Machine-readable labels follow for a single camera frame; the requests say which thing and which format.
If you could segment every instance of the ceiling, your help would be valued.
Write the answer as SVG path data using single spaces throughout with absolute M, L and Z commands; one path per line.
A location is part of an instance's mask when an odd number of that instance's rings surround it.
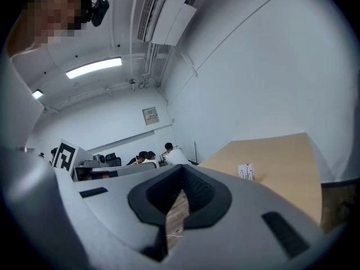
M 129 66 L 129 29 L 133 0 L 109 0 L 102 24 L 94 27 L 91 22 L 72 36 L 64 35 L 41 49 L 14 57 L 13 63 L 32 91 L 40 89 L 44 95 L 40 102 L 60 111 L 86 99 L 131 88 Z M 133 24 L 132 57 L 133 74 L 136 81 L 145 73 L 145 58 L 148 43 L 137 37 L 137 25 L 143 0 L 137 0 Z M 154 78 L 163 69 L 168 53 L 161 46 L 156 60 Z M 69 79 L 65 73 L 84 64 L 108 57 L 122 59 L 122 66 Z

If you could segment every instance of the wooden table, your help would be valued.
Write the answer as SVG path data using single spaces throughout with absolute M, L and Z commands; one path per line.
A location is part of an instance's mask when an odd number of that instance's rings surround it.
M 270 188 L 320 224 L 319 171 L 306 133 L 232 141 L 199 166 L 238 177 L 237 166 L 250 163 L 254 164 L 255 182 Z

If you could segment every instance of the ceiling light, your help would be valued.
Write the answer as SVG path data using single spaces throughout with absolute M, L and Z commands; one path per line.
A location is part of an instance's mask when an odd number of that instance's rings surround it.
M 77 76 L 80 76 L 80 75 L 83 75 L 83 74 L 86 74 L 86 73 L 89 73 L 92 71 L 101 70 L 101 69 L 114 67 L 114 66 L 121 66 L 121 64 L 122 64 L 122 59 L 120 57 L 111 58 L 111 59 L 97 61 L 97 62 L 94 62 L 91 64 L 87 64 L 87 65 L 78 67 L 74 70 L 66 72 L 66 75 L 70 79 L 73 79 Z
M 41 97 L 41 96 L 43 96 L 43 92 L 41 92 L 39 89 L 37 89 L 37 90 L 33 93 L 33 97 L 34 97 L 35 99 L 37 99 L 37 98 L 39 98 L 39 97 Z

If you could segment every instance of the electrical box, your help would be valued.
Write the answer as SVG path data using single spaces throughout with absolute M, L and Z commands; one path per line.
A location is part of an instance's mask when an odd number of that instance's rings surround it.
M 143 109 L 142 113 L 144 115 L 146 125 L 151 125 L 159 122 L 158 113 L 156 112 L 155 107 Z

